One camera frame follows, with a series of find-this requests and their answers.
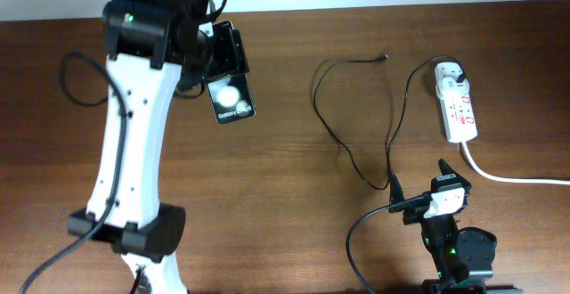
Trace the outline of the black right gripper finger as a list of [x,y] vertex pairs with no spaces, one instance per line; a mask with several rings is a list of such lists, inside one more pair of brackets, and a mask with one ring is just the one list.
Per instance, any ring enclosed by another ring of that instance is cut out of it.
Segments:
[[390,186],[390,196],[389,196],[390,205],[395,205],[397,203],[405,201],[405,197],[403,195],[403,188],[400,185],[397,175],[393,170],[389,171],[389,186]]
[[462,187],[470,187],[471,182],[456,172],[444,159],[438,160],[438,166],[441,175],[437,178],[438,182],[444,185],[460,184]]

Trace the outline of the black smartphone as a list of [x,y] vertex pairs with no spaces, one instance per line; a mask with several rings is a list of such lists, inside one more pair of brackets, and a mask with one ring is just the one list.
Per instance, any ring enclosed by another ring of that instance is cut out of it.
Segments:
[[247,76],[244,73],[228,75],[208,83],[216,121],[220,125],[256,115]]

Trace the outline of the white power strip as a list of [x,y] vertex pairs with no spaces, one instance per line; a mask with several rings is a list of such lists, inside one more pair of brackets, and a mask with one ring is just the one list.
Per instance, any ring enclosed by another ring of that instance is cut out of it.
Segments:
[[[456,62],[441,62],[435,67],[435,75],[452,73],[465,75]],[[439,102],[449,143],[465,143],[477,137],[476,120],[469,94],[439,99]]]

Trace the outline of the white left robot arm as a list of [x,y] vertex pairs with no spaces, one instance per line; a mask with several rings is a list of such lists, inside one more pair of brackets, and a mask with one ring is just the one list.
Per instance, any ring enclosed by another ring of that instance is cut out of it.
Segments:
[[208,94],[216,121],[253,117],[240,32],[210,0],[110,0],[102,13],[108,107],[98,180],[68,231],[108,243],[133,292],[183,293],[176,249],[185,211],[159,199],[159,163],[174,99]]

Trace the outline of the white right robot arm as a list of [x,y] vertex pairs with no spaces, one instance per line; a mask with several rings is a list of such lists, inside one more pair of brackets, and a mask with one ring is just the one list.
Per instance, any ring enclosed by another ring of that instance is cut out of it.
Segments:
[[401,212],[405,225],[421,225],[421,238],[438,278],[422,283],[424,293],[521,293],[512,285],[488,287],[493,277],[497,238],[477,227],[459,228],[455,216],[468,205],[472,184],[444,160],[430,189],[405,198],[395,173],[389,174],[391,213]]

